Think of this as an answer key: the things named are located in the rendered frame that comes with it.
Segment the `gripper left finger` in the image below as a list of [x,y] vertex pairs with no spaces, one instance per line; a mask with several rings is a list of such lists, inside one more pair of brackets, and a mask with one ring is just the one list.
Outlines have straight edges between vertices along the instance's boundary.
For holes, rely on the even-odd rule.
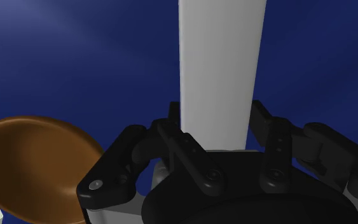
[[129,202],[137,192],[137,178],[154,158],[162,159],[169,172],[185,169],[204,194],[220,196],[226,189],[224,172],[179,125],[180,104],[171,102],[168,117],[154,120],[149,128],[124,128],[79,182],[80,206],[97,210]]

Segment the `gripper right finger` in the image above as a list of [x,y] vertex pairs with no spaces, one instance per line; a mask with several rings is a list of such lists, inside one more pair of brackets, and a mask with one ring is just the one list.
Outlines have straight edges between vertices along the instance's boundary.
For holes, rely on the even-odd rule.
[[260,185],[284,193],[293,186],[292,160],[315,174],[320,182],[358,199],[358,144],[326,124],[311,122],[299,128],[272,116],[259,100],[251,104],[249,128],[265,154]]

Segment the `brown bowl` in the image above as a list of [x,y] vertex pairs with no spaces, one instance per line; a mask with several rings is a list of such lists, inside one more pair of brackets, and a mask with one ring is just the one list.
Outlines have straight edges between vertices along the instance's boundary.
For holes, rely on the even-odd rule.
[[94,138],[67,122],[0,120],[0,208],[33,224],[85,224],[76,187],[102,153]]

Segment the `white tall column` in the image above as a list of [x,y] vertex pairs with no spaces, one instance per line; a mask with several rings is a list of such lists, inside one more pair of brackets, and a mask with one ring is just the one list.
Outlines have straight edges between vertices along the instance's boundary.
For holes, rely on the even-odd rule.
[[267,0],[179,0],[181,129],[245,149]]

